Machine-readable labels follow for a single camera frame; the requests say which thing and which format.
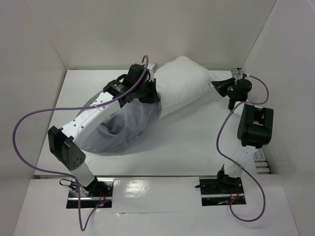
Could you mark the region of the grey pillowcase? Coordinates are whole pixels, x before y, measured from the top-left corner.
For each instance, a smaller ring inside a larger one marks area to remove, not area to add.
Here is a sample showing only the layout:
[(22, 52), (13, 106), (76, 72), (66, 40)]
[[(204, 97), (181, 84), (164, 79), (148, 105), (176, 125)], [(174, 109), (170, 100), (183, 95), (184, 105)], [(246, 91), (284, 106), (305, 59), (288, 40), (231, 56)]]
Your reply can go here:
[(132, 148), (145, 130), (158, 120), (161, 103), (142, 103), (134, 99), (107, 117), (85, 139), (80, 149), (96, 154), (122, 154)]

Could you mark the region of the white pillow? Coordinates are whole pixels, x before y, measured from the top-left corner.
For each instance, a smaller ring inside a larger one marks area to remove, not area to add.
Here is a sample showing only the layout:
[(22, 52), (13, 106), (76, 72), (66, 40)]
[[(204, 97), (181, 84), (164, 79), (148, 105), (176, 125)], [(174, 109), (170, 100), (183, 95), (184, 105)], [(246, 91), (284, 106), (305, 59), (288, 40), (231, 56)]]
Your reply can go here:
[(163, 118), (196, 101), (213, 87), (219, 77), (187, 57), (178, 57), (155, 72)]

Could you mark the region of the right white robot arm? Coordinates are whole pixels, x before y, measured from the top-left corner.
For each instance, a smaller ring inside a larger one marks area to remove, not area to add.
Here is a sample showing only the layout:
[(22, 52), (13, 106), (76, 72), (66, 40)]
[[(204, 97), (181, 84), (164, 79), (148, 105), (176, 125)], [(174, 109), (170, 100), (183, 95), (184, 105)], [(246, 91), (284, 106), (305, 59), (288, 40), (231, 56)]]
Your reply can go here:
[(228, 193), (241, 184), (241, 175), (252, 156), (271, 141), (274, 110), (261, 108), (247, 102), (252, 83), (246, 78), (230, 78), (213, 81), (212, 86), (222, 97), (228, 97), (228, 109), (240, 113), (237, 129), (239, 145), (228, 162), (217, 173), (217, 178), (209, 189)]

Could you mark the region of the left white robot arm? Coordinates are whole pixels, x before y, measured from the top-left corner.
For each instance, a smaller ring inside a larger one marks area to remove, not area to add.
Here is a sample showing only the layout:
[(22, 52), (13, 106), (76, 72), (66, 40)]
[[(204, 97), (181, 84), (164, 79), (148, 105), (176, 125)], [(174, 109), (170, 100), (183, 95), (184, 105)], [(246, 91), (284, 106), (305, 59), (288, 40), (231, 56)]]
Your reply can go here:
[(113, 113), (137, 99), (141, 104), (157, 104), (154, 73), (157, 64), (133, 64), (127, 74), (110, 81), (91, 104), (69, 123), (48, 130), (50, 152), (75, 176), (80, 191), (92, 196), (100, 184), (85, 162), (83, 143)]

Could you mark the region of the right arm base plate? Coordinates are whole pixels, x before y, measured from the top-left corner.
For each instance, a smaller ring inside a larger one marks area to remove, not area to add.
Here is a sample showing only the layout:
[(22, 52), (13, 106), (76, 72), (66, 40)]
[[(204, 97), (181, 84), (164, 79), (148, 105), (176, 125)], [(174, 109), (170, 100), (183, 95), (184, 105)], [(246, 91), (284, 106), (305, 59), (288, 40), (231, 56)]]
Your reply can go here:
[(195, 186), (200, 190), (203, 207), (245, 205), (246, 198), (242, 182), (236, 185), (219, 185), (214, 178), (200, 178)]

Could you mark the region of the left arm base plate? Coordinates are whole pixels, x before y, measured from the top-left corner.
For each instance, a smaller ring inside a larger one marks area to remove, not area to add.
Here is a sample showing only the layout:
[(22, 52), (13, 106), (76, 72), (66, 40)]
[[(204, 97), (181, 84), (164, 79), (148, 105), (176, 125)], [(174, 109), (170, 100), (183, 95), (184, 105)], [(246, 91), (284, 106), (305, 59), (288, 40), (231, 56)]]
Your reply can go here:
[(61, 179), (59, 185), (68, 188), (68, 196), (66, 202), (67, 209), (77, 209), (80, 196), (81, 208), (111, 208), (114, 180), (100, 178), (96, 190), (86, 191), (83, 187), (78, 192), (77, 183), (74, 179)]

